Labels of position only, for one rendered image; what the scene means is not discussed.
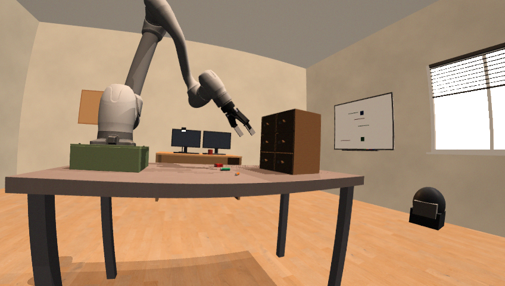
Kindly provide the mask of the dark brown drawer front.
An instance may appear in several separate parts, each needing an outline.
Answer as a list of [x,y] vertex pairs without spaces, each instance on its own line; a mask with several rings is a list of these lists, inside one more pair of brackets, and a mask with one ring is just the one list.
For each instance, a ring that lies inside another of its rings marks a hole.
[[262,119],[262,133],[276,132],[276,115]]
[[280,172],[292,173],[293,154],[276,153],[275,170]]
[[274,151],[274,150],[275,150],[275,134],[262,135],[261,151]]
[[278,133],[276,135],[276,151],[294,150],[294,132]]
[[[281,122],[280,122],[281,121]],[[276,131],[294,130],[294,111],[278,114]]]
[[260,167],[274,170],[275,153],[261,153]]

